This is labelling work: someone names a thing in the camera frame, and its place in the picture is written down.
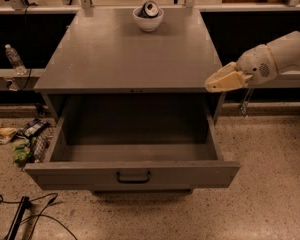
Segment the gray cabinet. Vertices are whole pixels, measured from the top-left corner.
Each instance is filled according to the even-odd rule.
[[[192,190],[228,187],[205,79],[221,63],[200,12],[164,9],[142,32],[130,9],[79,11],[36,89],[57,127],[43,163],[25,170],[42,189]]]

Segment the terrazzo floor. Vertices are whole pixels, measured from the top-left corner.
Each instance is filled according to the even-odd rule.
[[[35,116],[33,111],[18,117],[0,113],[0,125],[21,127]],[[196,189],[192,194],[56,191],[56,201],[43,214],[84,240],[300,240],[300,115],[256,113],[243,118],[223,112],[216,134],[225,160],[242,166],[227,189]],[[0,194],[5,201],[49,193],[13,164],[9,144],[0,146]],[[24,218],[40,212],[50,198],[33,202]],[[17,206],[0,205],[0,239]],[[33,223],[24,223],[16,239],[28,239]],[[41,217],[32,239],[75,238],[55,220]]]

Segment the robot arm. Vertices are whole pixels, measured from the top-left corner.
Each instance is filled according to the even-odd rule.
[[[300,71],[300,32],[295,31],[265,45],[258,45],[206,80],[209,92],[224,92],[259,85],[278,75]]]

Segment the white bowl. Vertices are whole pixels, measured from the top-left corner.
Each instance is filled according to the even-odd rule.
[[[154,18],[139,17],[138,15],[140,13],[140,10],[142,10],[142,7],[139,7],[139,8],[136,8],[133,10],[133,18],[134,18],[134,21],[137,23],[137,25],[143,31],[151,32],[151,31],[154,31],[157,27],[159,27],[159,25],[162,21],[163,15],[164,15],[164,11],[161,8],[159,8],[158,16],[154,17]]]

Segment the wire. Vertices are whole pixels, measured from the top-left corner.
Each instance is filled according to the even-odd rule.
[[[34,219],[35,217],[46,217],[46,218],[49,218],[51,220],[54,220],[55,222],[59,223],[59,225],[61,225],[65,230],[67,230],[72,236],[74,239],[78,240],[78,238],[70,231],[70,229],[68,229],[64,224],[62,224],[59,220],[57,220],[56,218],[53,218],[52,216],[49,216],[49,215],[45,215],[45,214],[36,214],[36,215],[32,215],[32,216],[29,216],[28,218],[25,218],[24,220],[22,220],[22,222],[20,223],[20,225],[28,222],[29,220],[32,220]]]
[[[29,200],[29,202],[34,202],[34,201],[37,201],[37,200],[40,200],[40,199],[43,199],[43,198],[46,198],[48,196],[54,196],[52,199],[56,199],[58,194],[57,193],[50,193],[50,194],[47,194],[47,195],[44,195],[44,196],[40,196],[40,197],[37,197],[35,199],[31,199]],[[20,204],[21,202],[9,202],[9,201],[4,201],[3,199],[3,196],[0,194],[0,205],[1,204]]]
[[[73,236],[74,239],[77,240],[76,236],[75,236],[75,235],[74,235],[74,234],[73,234],[73,233],[72,233],[65,225],[63,225],[59,220],[57,220],[57,219],[55,219],[55,218],[53,218],[53,217],[51,217],[51,216],[49,216],[49,215],[42,214],[49,206],[51,206],[51,205],[54,203],[54,201],[55,201],[55,200],[57,199],[57,197],[58,197],[58,193],[49,193],[49,194],[47,194],[47,195],[44,195],[44,196],[40,196],[40,197],[31,199],[31,200],[29,200],[29,202],[38,201],[38,200],[40,200],[40,199],[44,199],[44,198],[49,197],[49,196],[53,196],[53,197],[48,201],[48,203],[45,205],[45,207],[43,207],[43,209],[40,211],[39,214],[29,216],[28,218],[25,218],[24,220],[22,220],[21,223],[20,223],[20,225],[22,225],[22,224],[26,223],[27,221],[29,221],[29,220],[31,220],[31,219],[37,218],[36,221],[35,221],[35,223],[34,223],[34,225],[33,225],[33,227],[32,227],[32,230],[31,230],[31,233],[30,233],[30,236],[29,236],[28,240],[32,239],[34,230],[35,230],[35,228],[36,228],[36,225],[37,225],[38,220],[39,220],[40,217],[46,217],[46,218],[49,218],[49,219],[52,219],[52,220],[56,221],[56,222],[59,223],[64,229],[66,229],[66,230]],[[4,201],[3,196],[0,194],[0,205],[1,205],[1,204],[20,204],[20,203],[21,203],[21,202]]]
[[[30,77],[31,77],[31,72],[32,72],[32,68],[30,68],[30,70],[29,70],[29,75],[28,75],[26,83],[24,84],[24,86],[19,91],[23,91],[24,89],[26,89],[26,87],[29,83]]]
[[[31,3],[31,4],[28,4],[25,11],[24,11],[24,25],[26,27],[26,29],[29,28],[29,25],[28,25],[28,22],[27,22],[27,12],[28,12],[28,9],[30,6],[38,6],[36,3]]]

